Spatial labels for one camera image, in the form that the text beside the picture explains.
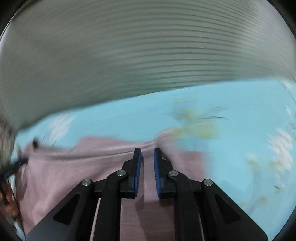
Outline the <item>person's left hand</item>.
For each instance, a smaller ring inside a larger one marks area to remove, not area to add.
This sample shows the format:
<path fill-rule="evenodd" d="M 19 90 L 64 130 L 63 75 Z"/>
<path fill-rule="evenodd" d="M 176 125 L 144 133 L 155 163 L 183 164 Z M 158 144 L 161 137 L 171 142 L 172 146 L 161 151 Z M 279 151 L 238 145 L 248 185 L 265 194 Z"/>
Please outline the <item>person's left hand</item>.
<path fill-rule="evenodd" d="M 15 201 L 14 193 L 11 189 L 11 185 L 7 181 L 4 181 L 1 184 L 1 200 L 3 200 L 4 202 L 6 200 L 6 204 L 5 204 L 6 212 L 13 219 L 16 219 L 19 216 L 20 212 L 19 212 L 18 204 Z"/>

